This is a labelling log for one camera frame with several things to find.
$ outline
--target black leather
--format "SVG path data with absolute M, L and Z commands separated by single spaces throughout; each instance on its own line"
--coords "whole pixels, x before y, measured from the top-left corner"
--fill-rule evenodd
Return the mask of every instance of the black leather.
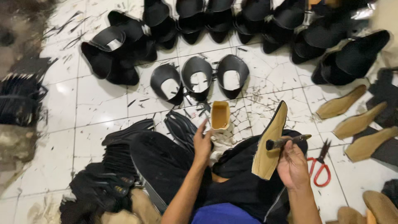
M 164 81 L 167 79 L 174 79 L 179 84 L 179 89 L 174 97 L 168 99 L 165 93 L 163 92 L 161 86 Z M 181 78 L 173 65 L 164 64 L 157 67 L 151 76 L 150 79 L 150 86 L 153 91 L 158 95 L 161 99 L 165 100 L 166 102 L 172 103 L 174 105 L 180 105 L 183 100 L 183 93 L 182 93 L 182 82 Z
M 239 88 L 235 90 L 227 90 L 224 88 L 224 73 L 226 71 L 237 71 L 239 73 Z M 248 76 L 249 68 L 241 58 L 235 55 L 225 56 L 218 64 L 217 79 L 219 86 L 221 87 L 221 90 L 225 94 L 225 96 L 231 100 L 235 99 L 239 95 Z
M 203 72 L 207 78 L 207 88 L 202 92 L 193 91 L 193 85 L 191 83 L 191 76 L 195 73 Z M 192 57 L 185 62 L 181 73 L 182 83 L 187 89 L 188 94 L 195 98 L 197 101 L 205 101 L 209 94 L 210 86 L 213 80 L 213 70 L 211 65 L 200 57 Z

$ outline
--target person's right hand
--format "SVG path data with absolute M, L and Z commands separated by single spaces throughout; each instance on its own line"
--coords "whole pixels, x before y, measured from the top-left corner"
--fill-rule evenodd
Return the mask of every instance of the person's right hand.
M 210 129 L 206 135 L 203 135 L 203 132 L 206 129 L 206 122 L 207 119 L 205 119 L 197 129 L 196 134 L 193 137 L 193 146 L 195 148 L 194 161 L 196 160 L 200 163 L 208 165 L 211 154 L 210 137 L 213 135 L 213 130 Z
M 298 145 L 289 140 L 281 150 L 277 171 L 283 184 L 293 191 L 310 187 L 307 160 Z

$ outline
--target tan suede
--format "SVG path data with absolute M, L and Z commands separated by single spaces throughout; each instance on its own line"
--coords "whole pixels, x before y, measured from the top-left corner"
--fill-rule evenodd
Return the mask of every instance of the tan suede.
M 162 217 L 150 201 L 148 195 L 141 189 L 131 190 L 133 213 L 141 219 L 142 224 L 158 224 Z
M 135 214 L 124 209 L 119 213 L 105 212 L 101 221 L 102 224 L 142 224 Z

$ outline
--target scissors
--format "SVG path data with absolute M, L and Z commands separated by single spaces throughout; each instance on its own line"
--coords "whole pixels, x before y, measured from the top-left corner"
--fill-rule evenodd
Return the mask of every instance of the scissors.
M 324 187 L 324 186 L 328 185 L 330 182 L 330 179 L 331 179 L 329 167 L 328 167 L 328 165 L 325 164 L 325 161 L 324 161 L 326 153 L 328 153 L 330 143 L 331 143 L 331 141 L 328 143 L 328 140 L 326 140 L 318 158 L 311 157 L 311 158 L 307 159 L 307 161 L 312 160 L 312 165 L 311 165 L 311 169 L 310 169 L 310 177 L 312 176 L 312 172 L 314 171 L 315 163 L 318 161 L 322 164 L 321 167 L 319 168 L 318 172 L 316 172 L 316 175 L 314 177 L 314 184 L 318 187 Z M 326 169 L 326 172 L 328 173 L 328 179 L 326 180 L 325 183 L 318 184 L 317 180 L 318 180 L 319 174 L 321 174 L 323 169 Z

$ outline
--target tan insole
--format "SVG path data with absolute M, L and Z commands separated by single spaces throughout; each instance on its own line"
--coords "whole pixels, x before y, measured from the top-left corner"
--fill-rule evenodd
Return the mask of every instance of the tan insole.
M 358 138 L 346 149 L 345 153 L 353 162 L 369 159 L 383 142 L 397 135 L 398 127 L 385 128 L 372 135 Z
M 366 224 L 366 219 L 355 209 L 341 207 L 337 212 L 339 224 Z
M 347 95 L 329 100 L 324 103 L 316 113 L 321 119 L 332 118 L 344 114 L 366 92 L 366 86 L 360 85 Z
M 366 127 L 375 119 L 375 117 L 386 107 L 387 103 L 382 102 L 363 114 L 349 117 L 340 122 L 333 130 L 333 133 L 340 140 L 351 137 L 356 133 L 365 130 Z
M 387 196 L 377 191 L 365 191 L 362 197 L 378 224 L 398 223 L 398 209 Z
M 376 217 L 369 209 L 366 210 L 366 224 L 377 224 Z
M 268 151 L 265 142 L 269 139 L 276 140 L 282 136 L 286 122 L 287 105 L 284 101 L 279 103 L 279 110 L 274 114 L 273 120 L 262 135 L 253 158 L 252 173 L 262 179 L 269 180 L 278 164 L 280 148 Z

